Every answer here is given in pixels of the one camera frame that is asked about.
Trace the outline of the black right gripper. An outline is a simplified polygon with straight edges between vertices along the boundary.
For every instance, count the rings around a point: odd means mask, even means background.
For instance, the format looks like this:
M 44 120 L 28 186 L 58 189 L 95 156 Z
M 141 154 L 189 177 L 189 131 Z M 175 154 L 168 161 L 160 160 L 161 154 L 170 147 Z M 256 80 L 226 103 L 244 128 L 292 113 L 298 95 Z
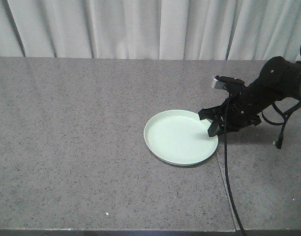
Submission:
M 227 132 L 237 132 L 242 128 L 252 125 L 257 126 L 261 123 L 261 119 L 258 115 L 259 97 L 261 93 L 260 85 L 249 85 L 236 96 L 233 94 L 234 89 L 232 86 L 225 85 L 224 89 L 230 94 L 230 98 L 226 100 L 224 115 Z M 208 128 L 209 137 L 224 135 L 224 122 L 217 122 L 221 120 L 222 114 L 223 108 L 221 105 L 202 109 L 198 112 L 200 120 L 213 120 Z

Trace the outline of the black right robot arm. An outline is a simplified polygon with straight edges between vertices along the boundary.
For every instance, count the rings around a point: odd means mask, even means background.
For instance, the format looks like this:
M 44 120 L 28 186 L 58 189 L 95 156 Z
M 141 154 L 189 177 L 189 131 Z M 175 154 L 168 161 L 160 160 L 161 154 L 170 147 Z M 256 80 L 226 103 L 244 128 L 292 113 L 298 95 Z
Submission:
M 208 128 L 210 137 L 260 124 L 259 113 L 284 98 L 294 98 L 301 105 L 301 62 L 273 57 L 250 85 L 245 86 L 237 78 L 215 75 L 213 88 L 228 91 L 230 97 L 221 105 L 198 113 L 201 120 L 212 120 Z

